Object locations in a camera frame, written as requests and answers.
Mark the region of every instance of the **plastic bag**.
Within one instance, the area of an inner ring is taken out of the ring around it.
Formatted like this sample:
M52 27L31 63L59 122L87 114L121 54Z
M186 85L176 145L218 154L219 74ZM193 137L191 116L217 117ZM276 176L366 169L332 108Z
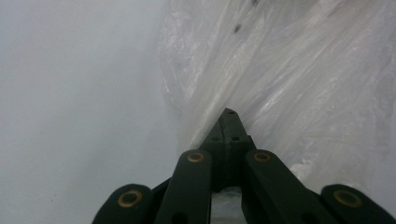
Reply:
M160 56L180 151L229 107L309 189L369 192L370 158L393 150L395 12L393 0L173 0Z

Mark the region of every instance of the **clear plastic sheet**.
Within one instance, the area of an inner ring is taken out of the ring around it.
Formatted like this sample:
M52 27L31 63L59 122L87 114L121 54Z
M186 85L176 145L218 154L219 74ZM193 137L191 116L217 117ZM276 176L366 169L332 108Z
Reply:
M258 148L314 190L370 192L396 99L393 0L173 0L160 43L163 94L197 148L224 107Z

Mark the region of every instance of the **transparent plastic wrap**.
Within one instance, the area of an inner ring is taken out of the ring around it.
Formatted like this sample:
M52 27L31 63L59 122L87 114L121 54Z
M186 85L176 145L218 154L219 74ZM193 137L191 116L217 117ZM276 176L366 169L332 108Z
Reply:
M393 0L173 0L163 94L198 148L225 107L310 189L370 192L396 99Z

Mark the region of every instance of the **white background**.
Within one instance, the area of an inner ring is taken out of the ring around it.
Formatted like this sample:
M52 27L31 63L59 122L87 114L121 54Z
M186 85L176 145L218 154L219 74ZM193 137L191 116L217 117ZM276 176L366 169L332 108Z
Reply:
M157 57L168 4L0 1L0 223L91 223L113 190L172 174L177 117ZM394 216L395 161L373 176Z

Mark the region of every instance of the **crumpled plastic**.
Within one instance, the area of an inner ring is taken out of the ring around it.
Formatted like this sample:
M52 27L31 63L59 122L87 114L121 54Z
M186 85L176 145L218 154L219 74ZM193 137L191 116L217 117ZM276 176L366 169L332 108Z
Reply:
M160 59L180 152L229 107L309 189L369 193L372 156L394 150L395 42L393 0L172 0Z

